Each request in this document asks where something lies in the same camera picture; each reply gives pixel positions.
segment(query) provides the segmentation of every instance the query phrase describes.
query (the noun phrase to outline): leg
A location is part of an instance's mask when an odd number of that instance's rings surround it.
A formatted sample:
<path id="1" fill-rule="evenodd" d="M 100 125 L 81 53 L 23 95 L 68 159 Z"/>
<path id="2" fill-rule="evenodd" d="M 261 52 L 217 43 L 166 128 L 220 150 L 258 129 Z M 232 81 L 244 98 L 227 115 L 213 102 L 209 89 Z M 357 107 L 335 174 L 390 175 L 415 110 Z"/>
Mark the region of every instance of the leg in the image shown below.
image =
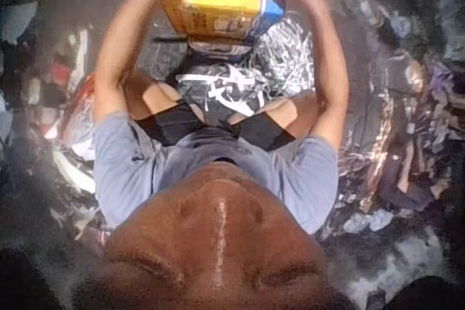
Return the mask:
<path id="1" fill-rule="evenodd" d="M 308 135 L 318 118 L 318 101 L 314 92 L 304 91 L 287 99 L 277 99 L 265 105 L 256 115 L 266 113 L 279 127 L 285 129 L 294 138 Z M 235 125 L 246 117 L 234 114 L 229 122 Z"/>
<path id="2" fill-rule="evenodd" d="M 139 121 L 175 107 L 181 95 L 170 85 L 154 81 L 150 76 L 135 69 L 126 83 L 126 99 L 131 117 Z M 197 105 L 190 106 L 204 122 L 202 110 Z"/>

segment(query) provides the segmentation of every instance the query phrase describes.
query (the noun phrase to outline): thigh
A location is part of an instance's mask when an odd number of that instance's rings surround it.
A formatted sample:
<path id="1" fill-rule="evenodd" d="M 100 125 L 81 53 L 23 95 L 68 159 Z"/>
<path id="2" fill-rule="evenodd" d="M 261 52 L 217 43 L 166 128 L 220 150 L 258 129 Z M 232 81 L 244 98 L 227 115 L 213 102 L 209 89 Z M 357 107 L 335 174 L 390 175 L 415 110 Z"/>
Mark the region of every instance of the thigh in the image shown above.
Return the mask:
<path id="1" fill-rule="evenodd" d="M 140 70 L 128 80 L 126 98 L 131 117 L 164 147 L 205 127 L 200 108 L 186 103 L 170 85 L 154 81 Z"/>
<path id="2" fill-rule="evenodd" d="M 138 69 L 126 82 L 126 100 L 134 120 L 142 120 L 173 108 L 179 99 L 181 95 L 171 86 L 153 80 Z"/>
<path id="3" fill-rule="evenodd" d="M 276 150 L 295 139 L 307 136 L 318 118 L 314 92 L 304 91 L 290 99 L 277 99 L 250 118 L 234 115 L 230 119 L 239 134 L 266 151 Z"/>

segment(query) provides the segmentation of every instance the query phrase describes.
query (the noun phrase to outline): t-shirt sleeve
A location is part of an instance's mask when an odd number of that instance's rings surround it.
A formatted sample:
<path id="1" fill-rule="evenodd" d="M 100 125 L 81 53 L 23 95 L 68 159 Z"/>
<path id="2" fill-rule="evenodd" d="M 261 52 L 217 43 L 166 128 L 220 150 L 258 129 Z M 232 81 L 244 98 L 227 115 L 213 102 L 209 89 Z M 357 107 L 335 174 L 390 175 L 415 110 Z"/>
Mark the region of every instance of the t-shirt sleeve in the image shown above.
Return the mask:
<path id="1" fill-rule="evenodd" d="M 152 194 L 155 160 L 140 150 L 126 113 L 108 116 L 95 134 L 97 200 L 110 227 L 117 227 Z"/>
<path id="2" fill-rule="evenodd" d="M 282 171 L 282 200 L 301 227 L 315 233 L 336 201 L 339 173 L 334 149 L 320 137 L 310 136 Z"/>

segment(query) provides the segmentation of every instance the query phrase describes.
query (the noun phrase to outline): yellow box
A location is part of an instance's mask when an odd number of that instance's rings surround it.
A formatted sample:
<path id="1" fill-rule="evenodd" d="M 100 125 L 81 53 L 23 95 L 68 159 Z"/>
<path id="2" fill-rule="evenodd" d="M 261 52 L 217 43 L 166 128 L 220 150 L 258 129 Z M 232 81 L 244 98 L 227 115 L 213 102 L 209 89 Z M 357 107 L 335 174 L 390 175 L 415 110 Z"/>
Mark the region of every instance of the yellow box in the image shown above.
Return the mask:
<path id="1" fill-rule="evenodd" d="M 163 0 L 163 8 L 178 33 L 191 41 L 253 44 L 283 16 L 267 13 L 270 0 Z"/>

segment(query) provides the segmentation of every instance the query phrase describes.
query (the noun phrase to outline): gray t-shirt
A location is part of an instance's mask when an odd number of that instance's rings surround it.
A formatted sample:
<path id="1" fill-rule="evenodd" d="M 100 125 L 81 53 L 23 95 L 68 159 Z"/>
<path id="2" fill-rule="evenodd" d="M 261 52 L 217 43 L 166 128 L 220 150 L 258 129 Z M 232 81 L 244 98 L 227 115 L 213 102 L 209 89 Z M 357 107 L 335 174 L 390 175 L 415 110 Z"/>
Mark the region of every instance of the gray t-shirt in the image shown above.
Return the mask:
<path id="1" fill-rule="evenodd" d="M 219 158 L 233 160 L 279 197 L 309 234 L 323 225 L 336 199 L 336 152 L 314 136 L 285 159 L 221 129 L 206 128 L 144 156 L 129 116 L 116 113 L 97 127 L 95 148 L 97 199 L 110 227 L 123 223 L 152 195 Z"/>

